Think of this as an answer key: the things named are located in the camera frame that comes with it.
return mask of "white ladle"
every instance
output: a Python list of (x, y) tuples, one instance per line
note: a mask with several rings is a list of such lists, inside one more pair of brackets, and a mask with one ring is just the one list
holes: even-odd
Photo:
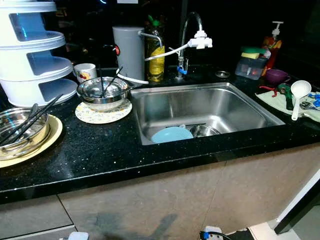
[(299, 114), (300, 99), (311, 92), (311, 85), (309, 82), (305, 80), (296, 81), (291, 86), (291, 92), (295, 97), (295, 103), (294, 103), (291, 119), (293, 121), (296, 121), (298, 119), (298, 114)]

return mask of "white mug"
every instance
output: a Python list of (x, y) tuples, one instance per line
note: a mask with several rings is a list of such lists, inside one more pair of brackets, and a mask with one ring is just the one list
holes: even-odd
[(97, 77), (96, 65), (92, 63), (81, 63), (74, 66), (74, 73), (79, 83)]

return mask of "stainless steel sink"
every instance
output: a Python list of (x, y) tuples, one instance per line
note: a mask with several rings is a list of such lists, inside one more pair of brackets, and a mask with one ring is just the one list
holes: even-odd
[(131, 91), (141, 142), (173, 126), (207, 125), (221, 134), (284, 125), (234, 85), (209, 83)]

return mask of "kitchen towel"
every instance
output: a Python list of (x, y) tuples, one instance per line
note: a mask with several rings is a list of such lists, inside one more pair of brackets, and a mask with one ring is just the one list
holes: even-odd
[[(312, 95), (314, 94), (320, 94), (320, 92), (311, 92)], [(261, 94), (255, 94), (259, 99), (261, 99), (262, 101), (264, 101), (266, 104), (270, 105), (271, 107), (292, 115), (292, 111), (286, 109), (286, 96), (283, 94), (280, 94), (278, 92), (278, 94), (275, 97), (272, 97), (274, 94), (274, 91), (268, 91), (265, 93), (261, 93)], [(300, 99), (300, 103), (302, 102), (309, 102), (309, 103), (313, 103), (315, 101), (314, 98), (305, 96), (303, 98)], [(308, 117), (311, 118), (312, 120), (319, 122), (320, 123), (320, 111), (317, 110), (303, 110), (301, 108), (299, 108), (299, 117)]]

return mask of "black countertop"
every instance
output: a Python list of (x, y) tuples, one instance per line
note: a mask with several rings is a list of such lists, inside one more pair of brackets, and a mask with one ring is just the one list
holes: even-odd
[(62, 134), (51, 147), (25, 162), (0, 168), (0, 204), (283, 150), (320, 140), (320, 123), (308, 118), (293, 122), (291, 116), (273, 109), (255, 96), (257, 86), (263, 80), (238, 76), (221, 80), (215, 77), (213, 68), (203, 67), (191, 71), (189, 76), (179, 83), (168, 80), (158, 86), (230, 82), (286, 125), (142, 145), (133, 111), (113, 123), (88, 124), (75, 116), (80, 100), (74, 96), (50, 111), (63, 123)]

